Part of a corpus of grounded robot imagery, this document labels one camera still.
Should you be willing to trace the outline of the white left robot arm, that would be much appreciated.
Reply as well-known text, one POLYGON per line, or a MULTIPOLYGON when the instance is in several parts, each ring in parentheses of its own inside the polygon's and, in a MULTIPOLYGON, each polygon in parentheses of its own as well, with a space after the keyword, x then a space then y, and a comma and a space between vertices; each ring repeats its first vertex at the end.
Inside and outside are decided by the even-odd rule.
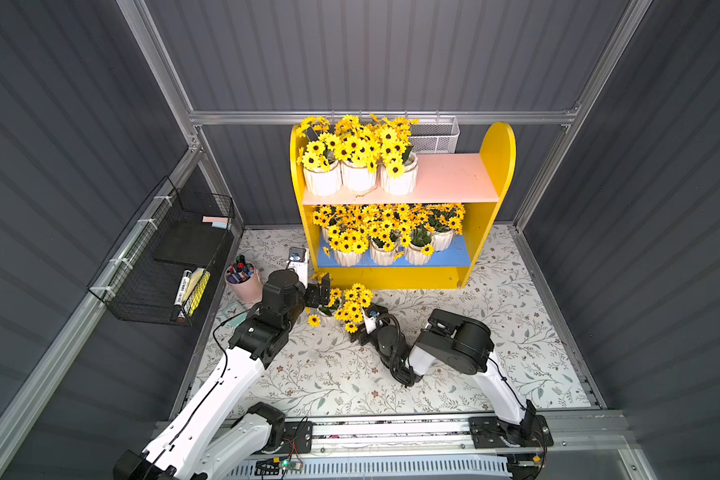
POLYGON ((263 375, 305 308, 326 305, 331 280, 309 283, 293 269, 276 270, 260 302, 235 328, 227 348, 198 393, 141 452, 125 451, 116 479, 223 479, 254 453, 273 453, 282 443, 285 415, 258 403, 224 434, 230 412, 263 375))

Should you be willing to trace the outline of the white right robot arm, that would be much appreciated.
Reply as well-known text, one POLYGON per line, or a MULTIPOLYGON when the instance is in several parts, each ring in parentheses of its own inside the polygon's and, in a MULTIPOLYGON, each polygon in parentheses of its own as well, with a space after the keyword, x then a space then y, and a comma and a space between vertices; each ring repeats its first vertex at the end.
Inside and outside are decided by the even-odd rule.
POLYGON ((435 309, 409 344, 398 319, 387 308, 373 304, 363 311, 362 318, 362 323, 346 324, 350 340, 371 345, 398 383, 415 385, 439 361, 474 379, 493 407, 506 445, 520 447, 528 441, 546 445, 543 419, 532 401, 513 387, 484 323, 435 309))

